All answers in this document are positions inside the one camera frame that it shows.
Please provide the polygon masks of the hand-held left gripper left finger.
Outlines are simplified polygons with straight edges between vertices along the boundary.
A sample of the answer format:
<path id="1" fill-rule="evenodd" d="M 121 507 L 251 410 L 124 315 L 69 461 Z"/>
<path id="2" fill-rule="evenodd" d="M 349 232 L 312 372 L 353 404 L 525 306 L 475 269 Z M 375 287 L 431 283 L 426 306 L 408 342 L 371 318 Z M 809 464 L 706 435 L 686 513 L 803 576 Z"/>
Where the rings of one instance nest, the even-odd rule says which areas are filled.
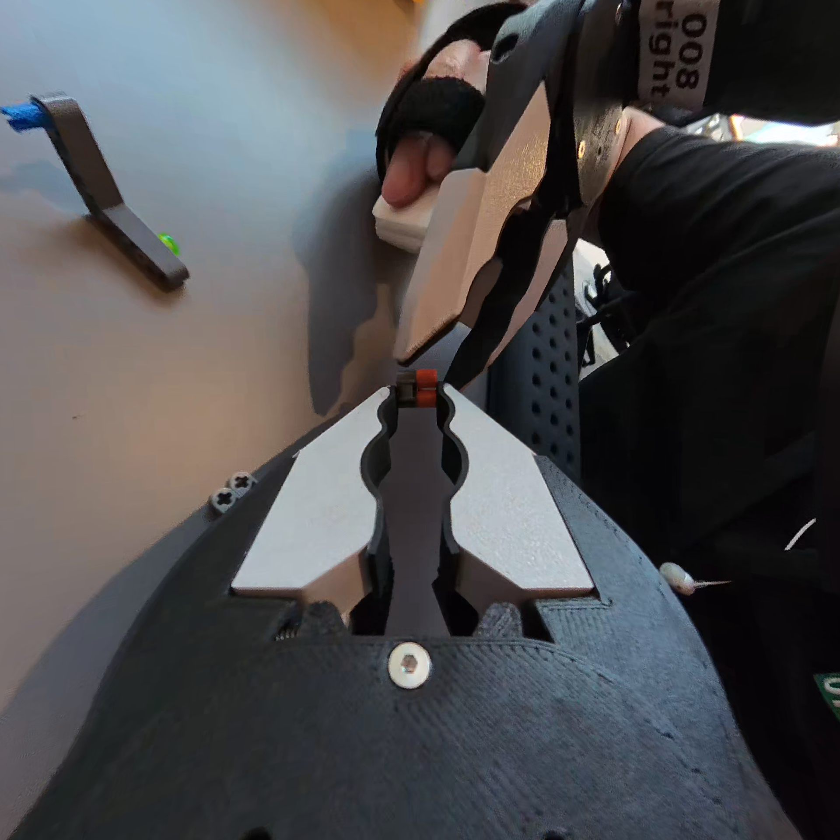
<path id="1" fill-rule="evenodd" d="M 380 485 L 397 415 L 396 388 L 382 387 L 297 452 L 233 593 L 326 602 L 353 633 L 384 634 L 394 570 Z"/>

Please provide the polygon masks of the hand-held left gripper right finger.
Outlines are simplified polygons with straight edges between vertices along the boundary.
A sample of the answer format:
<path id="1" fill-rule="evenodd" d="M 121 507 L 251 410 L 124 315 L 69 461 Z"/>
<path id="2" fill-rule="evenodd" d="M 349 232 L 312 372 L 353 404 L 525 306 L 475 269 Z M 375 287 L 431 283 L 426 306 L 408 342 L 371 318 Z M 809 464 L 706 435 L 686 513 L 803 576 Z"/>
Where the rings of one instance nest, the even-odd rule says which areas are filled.
<path id="1" fill-rule="evenodd" d="M 437 388 L 442 518 L 434 593 L 449 633 L 472 635 L 495 604 L 591 597 L 595 583 L 529 446 L 452 385 Z"/>

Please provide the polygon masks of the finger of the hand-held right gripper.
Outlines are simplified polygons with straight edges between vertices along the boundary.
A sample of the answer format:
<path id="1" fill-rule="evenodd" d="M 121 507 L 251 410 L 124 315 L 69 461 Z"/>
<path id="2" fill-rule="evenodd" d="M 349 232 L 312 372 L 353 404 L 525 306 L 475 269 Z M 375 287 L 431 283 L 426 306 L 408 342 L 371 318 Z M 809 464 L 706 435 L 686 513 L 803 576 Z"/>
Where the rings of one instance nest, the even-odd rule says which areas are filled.
<path id="1" fill-rule="evenodd" d="M 399 364 L 410 364 L 460 319 L 508 217 L 541 183 L 550 125 L 541 81 L 489 171 L 470 168 L 446 175 L 403 302 L 395 339 Z"/>
<path id="2" fill-rule="evenodd" d="M 496 282 L 479 304 L 469 304 L 476 275 L 483 264 L 493 260 L 493 234 L 500 234 Z M 447 239 L 453 252 L 446 286 L 447 313 L 459 320 L 472 308 L 475 317 L 469 336 L 448 368 L 448 384 L 464 388 L 498 357 L 535 311 L 567 242 L 565 220 L 547 210 L 515 213 L 501 229 L 497 224 L 481 223 L 477 211 L 457 216 Z"/>

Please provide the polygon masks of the dark grey bent beam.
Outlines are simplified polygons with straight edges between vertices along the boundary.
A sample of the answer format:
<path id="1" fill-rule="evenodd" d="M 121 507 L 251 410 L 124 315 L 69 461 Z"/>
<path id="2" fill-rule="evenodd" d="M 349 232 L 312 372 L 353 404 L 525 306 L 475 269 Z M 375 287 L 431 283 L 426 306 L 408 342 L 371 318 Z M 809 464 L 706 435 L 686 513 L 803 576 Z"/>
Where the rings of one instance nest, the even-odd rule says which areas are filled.
<path id="1" fill-rule="evenodd" d="M 30 101 L 45 117 L 45 131 L 91 221 L 158 288 L 180 290 L 187 267 L 124 201 L 77 100 L 52 93 Z"/>

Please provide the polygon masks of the blue axle pin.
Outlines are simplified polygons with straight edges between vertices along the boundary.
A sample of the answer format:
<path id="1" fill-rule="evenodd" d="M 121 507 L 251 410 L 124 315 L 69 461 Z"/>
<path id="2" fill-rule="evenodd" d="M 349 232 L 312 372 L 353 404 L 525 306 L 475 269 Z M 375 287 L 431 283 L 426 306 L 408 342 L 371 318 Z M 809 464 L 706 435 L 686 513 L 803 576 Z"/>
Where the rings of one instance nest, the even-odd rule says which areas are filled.
<path id="1" fill-rule="evenodd" d="M 51 130 L 53 122 L 48 112 L 36 101 L 26 101 L 1 107 L 7 125 L 16 133 L 30 130 Z"/>

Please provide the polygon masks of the grey desk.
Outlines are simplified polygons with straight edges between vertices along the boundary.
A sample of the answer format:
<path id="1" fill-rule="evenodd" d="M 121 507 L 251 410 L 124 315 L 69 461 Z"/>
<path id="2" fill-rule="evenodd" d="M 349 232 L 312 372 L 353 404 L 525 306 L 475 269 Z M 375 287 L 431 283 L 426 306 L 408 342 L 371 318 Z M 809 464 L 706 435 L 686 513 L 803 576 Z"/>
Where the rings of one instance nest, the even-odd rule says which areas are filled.
<path id="1" fill-rule="evenodd" d="M 2 104 L 78 100 L 160 290 L 2 122 L 2 707 L 113 576 L 238 469 L 387 374 L 411 265 L 373 131 L 474 2 L 2 2 Z"/>

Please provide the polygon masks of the person's right hand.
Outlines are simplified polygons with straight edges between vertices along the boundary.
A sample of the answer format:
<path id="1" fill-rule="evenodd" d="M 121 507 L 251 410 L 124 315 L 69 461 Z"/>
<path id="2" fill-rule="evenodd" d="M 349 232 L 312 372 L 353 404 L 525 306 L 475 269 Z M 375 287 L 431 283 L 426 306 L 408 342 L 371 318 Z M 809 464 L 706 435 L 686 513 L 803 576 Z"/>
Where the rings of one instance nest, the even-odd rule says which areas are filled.
<path id="1" fill-rule="evenodd" d="M 464 82 L 486 93 L 489 51 L 471 40 L 461 39 L 443 48 L 433 58 L 424 80 L 439 78 Z M 388 161 L 381 187 L 383 199 L 393 208 L 413 204 L 428 186 L 441 183 L 457 155 L 454 145 L 428 131 L 412 131 L 401 138 Z"/>

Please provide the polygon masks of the light grey double connector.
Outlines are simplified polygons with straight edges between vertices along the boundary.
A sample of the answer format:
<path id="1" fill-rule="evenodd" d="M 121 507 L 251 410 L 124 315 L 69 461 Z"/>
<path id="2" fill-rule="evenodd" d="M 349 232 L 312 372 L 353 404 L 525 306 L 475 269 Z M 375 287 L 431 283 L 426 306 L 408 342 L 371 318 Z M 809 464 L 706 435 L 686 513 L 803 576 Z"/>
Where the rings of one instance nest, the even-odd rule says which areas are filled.
<path id="1" fill-rule="evenodd" d="M 223 516 L 257 484 L 257 478 L 249 472 L 243 470 L 235 472 L 221 487 L 210 494 L 207 500 L 209 510 L 216 516 Z"/>

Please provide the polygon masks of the black perforated panel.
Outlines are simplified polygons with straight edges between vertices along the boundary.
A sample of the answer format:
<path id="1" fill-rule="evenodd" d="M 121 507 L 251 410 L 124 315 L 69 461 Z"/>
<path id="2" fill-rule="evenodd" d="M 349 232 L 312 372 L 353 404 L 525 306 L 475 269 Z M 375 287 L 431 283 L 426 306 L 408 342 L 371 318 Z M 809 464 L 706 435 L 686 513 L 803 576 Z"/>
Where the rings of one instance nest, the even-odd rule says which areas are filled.
<path id="1" fill-rule="evenodd" d="M 489 368 L 487 413 L 581 483 L 574 273 L 567 266 Z"/>

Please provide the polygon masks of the white drawstring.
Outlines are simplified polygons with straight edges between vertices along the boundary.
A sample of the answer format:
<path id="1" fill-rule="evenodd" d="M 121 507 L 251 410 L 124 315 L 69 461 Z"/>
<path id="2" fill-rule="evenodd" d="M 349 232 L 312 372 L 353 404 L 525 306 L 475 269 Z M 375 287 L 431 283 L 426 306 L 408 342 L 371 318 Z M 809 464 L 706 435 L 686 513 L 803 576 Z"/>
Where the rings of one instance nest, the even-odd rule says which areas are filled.
<path id="1" fill-rule="evenodd" d="M 803 524 L 783 548 L 751 545 L 745 541 L 724 542 L 718 555 L 722 580 L 698 580 L 674 562 L 659 566 L 658 573 L 672 591 L 691 596 L 712 586 L 730 585 L 753 578 L 781 581 L 814 581 L 820 577 L 820 565 L 813 549 L 803 548 L 803 538 L 815 532 L 816 519 Z"/>

